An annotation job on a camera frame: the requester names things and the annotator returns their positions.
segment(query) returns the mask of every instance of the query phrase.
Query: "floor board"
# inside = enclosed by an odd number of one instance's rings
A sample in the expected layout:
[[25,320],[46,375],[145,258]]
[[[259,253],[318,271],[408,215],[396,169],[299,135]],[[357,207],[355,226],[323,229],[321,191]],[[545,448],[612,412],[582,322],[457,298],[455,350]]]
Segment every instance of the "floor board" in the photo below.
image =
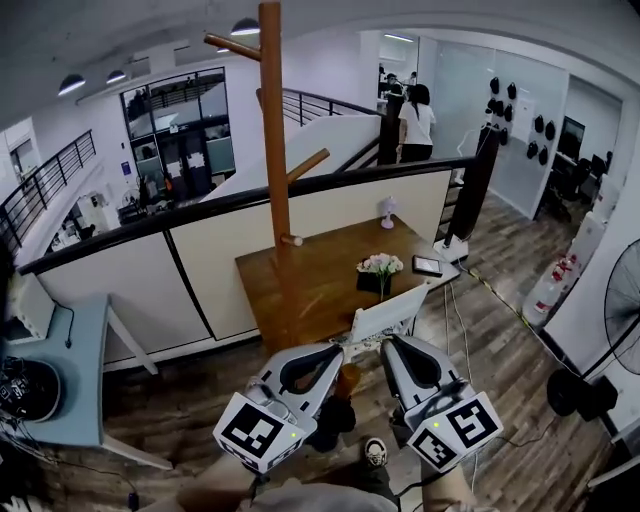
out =
[[[475,268],[511,304],[519,304],[538,274],[562,253],[577,231],[577,222],[560,224],[545,213],[531,222],[499,199],[487,196],[464,263]],[[479,453],[475,492],[486,505],[503,512],[569,512],[579,510],[588,479],[606,462],[608,435],[599,421],[584,423],[577,415],[556,418],[546,403],[546,379],[558,363],[511,311],[482,284],[463,274],[453,284],[456,306],[466,328],[474,387],[486,391],[504,425],[505,437],[523,443],[515,448],[494,440]],[[467,374],[464,333],[458,321],[451,289],[426,300],[417,334],[449,350],[461,374]],[[58,456],[104,471],[126,475],[138,488],[143,505],[168,496],[220,455],[211,432],[231,394],[265,362],[259,343],[231,348],[197,359],[161,365],[158,376],[133,370],[109,373],[104,381],[104,417],[110,435],[169,458],[169,472],[138,466],[99,450],[62,449]],[[387,425],[394,400],[389,394],[379,360],[367,355],[359,363],[364,376],[353,397],[357,427],[345,434],[336,451],[315,453],[303,447],[271,474],[272,485],[292,475],[312,479],[356,460],[366,436],[387,442],[392,488],[399,491],[419,479],[416,456],[399,451]],[[474,459],[463,464],[469,479]],[[75,467],[44,465],[55,510],[127,510],[129,487],[118,477]],[[403,508],[419,503],[413,490]]]

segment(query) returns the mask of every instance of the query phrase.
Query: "desk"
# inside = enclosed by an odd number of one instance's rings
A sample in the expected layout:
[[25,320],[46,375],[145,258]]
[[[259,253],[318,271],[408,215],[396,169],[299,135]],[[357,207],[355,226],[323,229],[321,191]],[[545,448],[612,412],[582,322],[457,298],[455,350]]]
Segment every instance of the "desk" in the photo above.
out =
[[[375,293],[356,290],[356,265],[372,254],[385,252],[404,263],[404,270],[391,282],[395,297],[425,280],[435,289],[460,274],[402,220],[394,217],[391,230],[380,226],[380,219],[354,224],[305,239],[293,249],[302,311],[298,321],[299,343],[315,343],[351,329],[356,309],[369,308],[379,301]],[[411,271],[414,254],[441,260],[441,278],[425,277]],[[251,310],[267,347],[277,346],[286,335],[282,324],[280,286],[274,273],[274,249],[236,258],[236,265]]]
[[[70,348],[65,341],[71,311],[56,307],[48,337],[21,345],[7,345],[5,355],[35,359],[51,364],[60,374],[62,398],[56,413],[41,423],[25,421],[23,428],[43,443],[69,446],[102,447],[142,464],[172,469],[168,460],[137,450],[113,439],[102,424],[102,364],[107,325],[136,355],[151,373],[158,373],[149,356],[135,342],[117,317],[106,295],[96,296],[69,306],[75,312]],[[25,437],[18,429],[13,432]]]

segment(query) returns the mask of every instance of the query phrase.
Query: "computer monitor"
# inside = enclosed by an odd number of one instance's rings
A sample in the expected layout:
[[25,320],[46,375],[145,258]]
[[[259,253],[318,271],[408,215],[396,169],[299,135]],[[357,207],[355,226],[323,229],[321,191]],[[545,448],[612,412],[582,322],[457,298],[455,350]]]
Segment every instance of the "computer monitor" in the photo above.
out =
[[577,162],[580,159],[580,146],[583,137],[584,125],[570,117],[565,117],[558,141],[558,151]]
[[607,172],[607,164],[597,155],[593,155],[591,159],[591,172],[596,178],[599,178]]

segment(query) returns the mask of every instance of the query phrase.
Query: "black pole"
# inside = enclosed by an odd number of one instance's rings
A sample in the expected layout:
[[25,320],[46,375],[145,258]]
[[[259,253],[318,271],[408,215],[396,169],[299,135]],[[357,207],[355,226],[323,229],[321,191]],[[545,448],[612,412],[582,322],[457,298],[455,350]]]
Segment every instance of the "black pole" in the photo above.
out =
[[616,349],[624,343],[624,341],[629,337],[629,335],[633,332],[633,330],[636,327],[638,327],[638,324],[640,324],[640,311],[638,311],[638,316],[636,316],[635,320],[631,322],[631,325],[627,327],[627,329],[622,333],[622,336],[618,338],[618,341],[616,341],[613,344],[613,346],[609,350],[607,350],[605,354],[600,359],[598,359],[591,368],[589,368],[586,372],[582,374],[582,378],[586,379],[589,376],[589,374],[593,372],[593,370],[598,368],[598,366],[600,366],[607,359],[607,357],[613,354],[616,351]]

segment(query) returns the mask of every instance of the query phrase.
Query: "blue desk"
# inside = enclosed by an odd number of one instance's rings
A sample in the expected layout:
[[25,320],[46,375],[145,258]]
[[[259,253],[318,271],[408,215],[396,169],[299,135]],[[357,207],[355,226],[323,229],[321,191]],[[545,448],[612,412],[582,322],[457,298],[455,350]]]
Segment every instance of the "blue desk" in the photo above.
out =
[[[140,463],[172,469],[159,457],[127,446],[104,432],[102,423],[102,365],[107,325],[151,372],[157,368],[133,340],[109,304],[107,295],[96,296],[69,306],[75,312],[70,348],[65,346],[71,311],[56,307],[48,337],[21,345],[7,345],[8,356],[45,361],[60,375],[62,397],[56,413],[41,423],[25,422],[23,428],[43,443],[102,447]],[[16,436],[24,437],[20,430]]]

